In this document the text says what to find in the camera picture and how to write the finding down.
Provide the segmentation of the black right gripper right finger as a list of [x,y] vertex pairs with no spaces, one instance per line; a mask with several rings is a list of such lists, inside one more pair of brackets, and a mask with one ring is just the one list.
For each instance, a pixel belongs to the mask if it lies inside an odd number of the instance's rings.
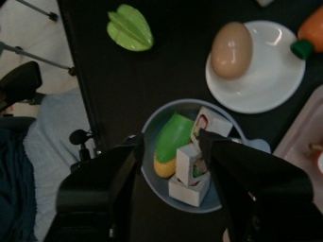
[[230,241],[323,242],[323,214],[307,173],[206,130],[199,147],[229,215]]

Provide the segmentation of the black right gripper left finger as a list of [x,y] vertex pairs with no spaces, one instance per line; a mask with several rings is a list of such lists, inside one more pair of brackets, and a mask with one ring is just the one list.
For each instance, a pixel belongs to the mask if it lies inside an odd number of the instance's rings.
[[58,214],[44,242],[128,242],[134,185],[144,135],[78,164],[58,190]]

